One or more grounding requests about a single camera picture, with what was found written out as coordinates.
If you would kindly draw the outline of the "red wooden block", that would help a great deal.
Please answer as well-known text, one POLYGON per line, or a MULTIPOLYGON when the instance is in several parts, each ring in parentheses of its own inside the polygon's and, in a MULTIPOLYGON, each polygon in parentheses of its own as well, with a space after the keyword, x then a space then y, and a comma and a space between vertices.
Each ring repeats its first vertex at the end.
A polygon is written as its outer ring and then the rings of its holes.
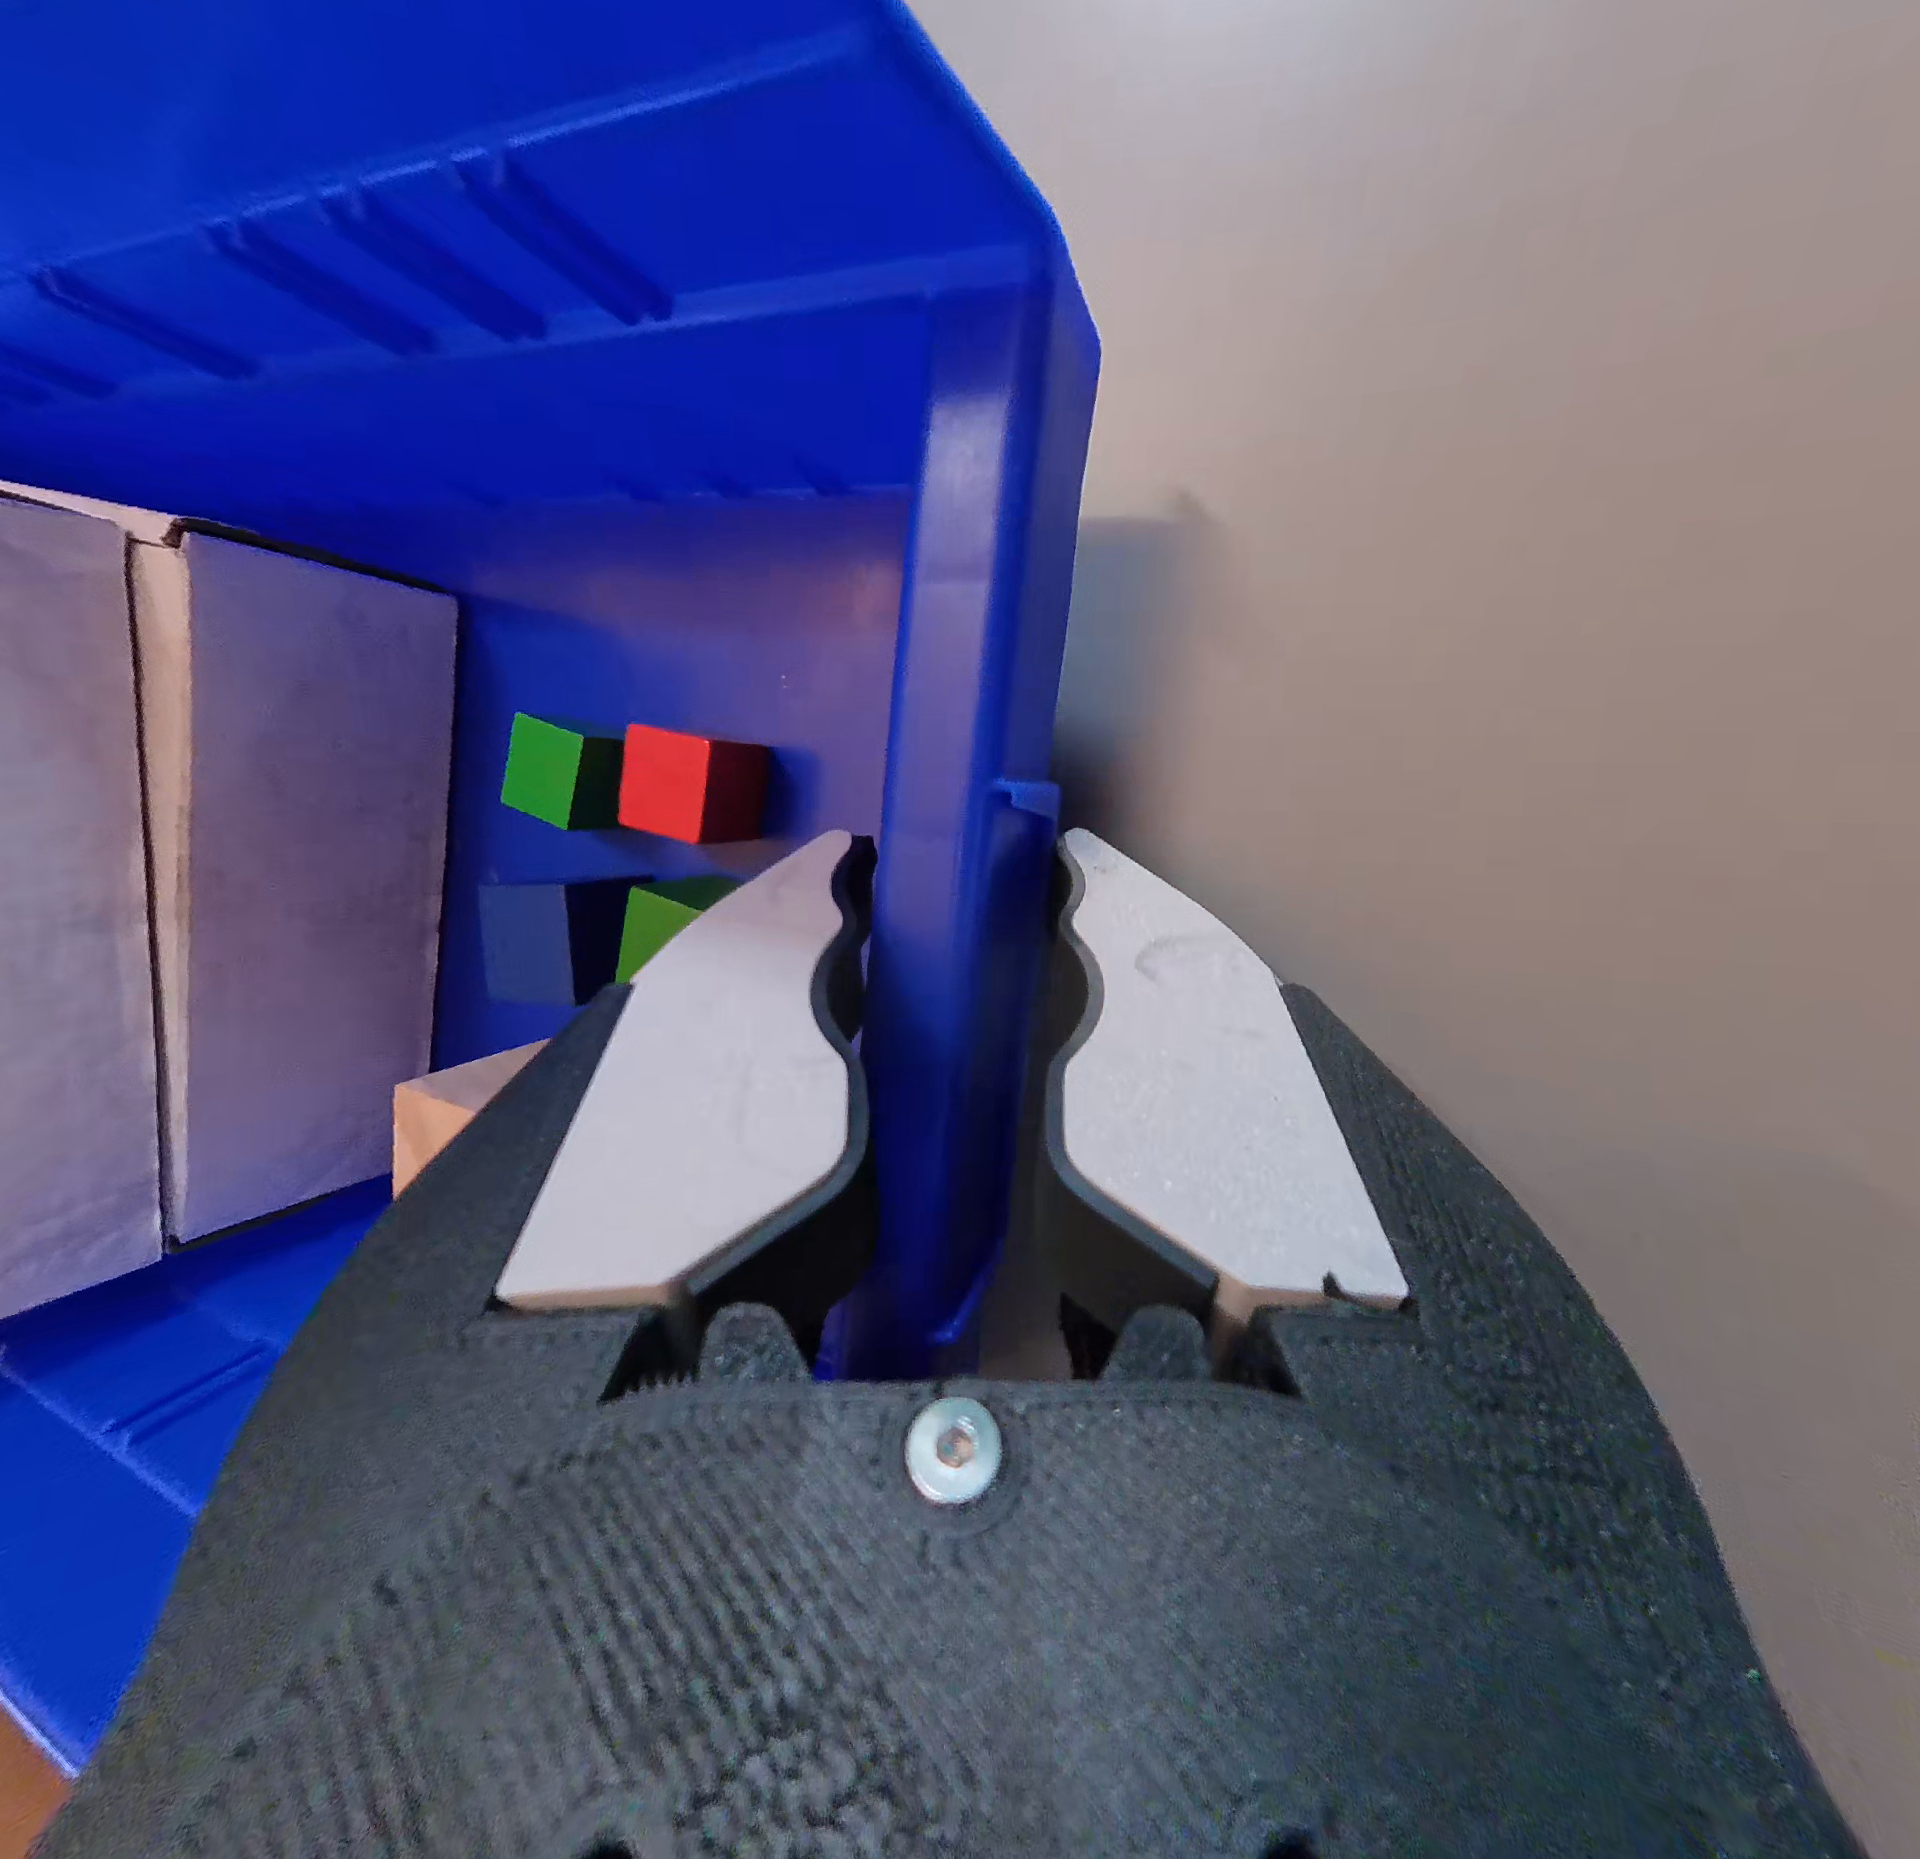
POLYGON ((614 822, 679 842, 762 838, 772 747, 628 725, 614 822))

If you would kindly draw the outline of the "blue plastic bin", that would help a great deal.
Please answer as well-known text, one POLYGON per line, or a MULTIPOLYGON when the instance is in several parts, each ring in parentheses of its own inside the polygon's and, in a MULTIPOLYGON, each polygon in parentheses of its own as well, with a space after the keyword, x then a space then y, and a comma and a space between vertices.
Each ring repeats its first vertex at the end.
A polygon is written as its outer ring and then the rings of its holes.
MULTIPOLYGON (((492 1004, 482 885, 877 838, 880 1267, 829 1371, 948 1366, 1011 1202, 1098 326, 907 3, 5 0, 0 217, 5 500, 453 597, 430 1070, 571 1015, 492 1004), (762 838, 520 814, 513 714, 762 742, 762 838)), ((380 1185, 5 1319, 5 1719, 59 1777, 380 1185)))

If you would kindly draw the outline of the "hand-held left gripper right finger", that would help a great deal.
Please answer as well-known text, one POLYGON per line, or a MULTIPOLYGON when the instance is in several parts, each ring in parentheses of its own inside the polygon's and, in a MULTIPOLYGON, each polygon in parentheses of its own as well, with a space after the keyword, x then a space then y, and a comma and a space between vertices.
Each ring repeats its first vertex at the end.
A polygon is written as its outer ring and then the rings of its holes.
POLYGON ((1270 1308, 1393 1319, 1411 1276, 1273 970, 1122 846, 1058 838, 1063 1039, 1045 1070, 1060 1299, 1144 1308, 1222 1360, 1270 1308))

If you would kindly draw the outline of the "white cardboard box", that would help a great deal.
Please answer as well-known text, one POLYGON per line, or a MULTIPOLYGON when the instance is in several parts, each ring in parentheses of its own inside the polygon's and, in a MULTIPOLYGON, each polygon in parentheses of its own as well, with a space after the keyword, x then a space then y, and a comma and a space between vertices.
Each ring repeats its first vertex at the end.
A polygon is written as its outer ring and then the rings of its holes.
POLYGON ((169 1244, 387 1177, 430 1070, 458 605, 129 540, 169 1244))
POLYGON ((161 1256, 129 556, 0 508, 0 1308, 161 1256))

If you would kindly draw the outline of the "grey desk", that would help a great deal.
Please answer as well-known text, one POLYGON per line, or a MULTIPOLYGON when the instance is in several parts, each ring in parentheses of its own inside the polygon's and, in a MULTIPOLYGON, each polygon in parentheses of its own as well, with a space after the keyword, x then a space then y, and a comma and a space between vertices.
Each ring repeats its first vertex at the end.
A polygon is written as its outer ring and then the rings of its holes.
POLYGON ((1101 335, 1068 820, 1655 1394, 1915 1854, 1920 0, 907 0, 1101 335))

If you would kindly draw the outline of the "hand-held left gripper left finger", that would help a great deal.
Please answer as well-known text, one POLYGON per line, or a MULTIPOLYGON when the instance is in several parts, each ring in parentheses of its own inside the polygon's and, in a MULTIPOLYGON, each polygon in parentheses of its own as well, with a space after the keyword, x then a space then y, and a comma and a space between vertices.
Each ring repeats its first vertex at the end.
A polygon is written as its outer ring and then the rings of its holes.
POLYGON ((513 1235, 495 1329, 628 1325, 614 1379, 748 1360, 814 1379, 877 1253, 863 948, 877 842, 824 832, 675 937, 492 1103, 513 1235))

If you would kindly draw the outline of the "green wooden block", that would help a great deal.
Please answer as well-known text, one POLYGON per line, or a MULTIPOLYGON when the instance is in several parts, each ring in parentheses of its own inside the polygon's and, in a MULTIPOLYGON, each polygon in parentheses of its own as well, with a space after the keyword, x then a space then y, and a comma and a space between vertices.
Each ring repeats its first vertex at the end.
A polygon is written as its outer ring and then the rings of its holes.
POLYGON ((502 807, 559 832, 617 829, 621 740, 513 714, 502 807))
POLYGON ((693 918, 728 898, 735 887, 741 881, 728 876, 645 881, 628 887, 614 986, 629 986, 641 964, 652 964, 675 937, 688 932, 693 918))

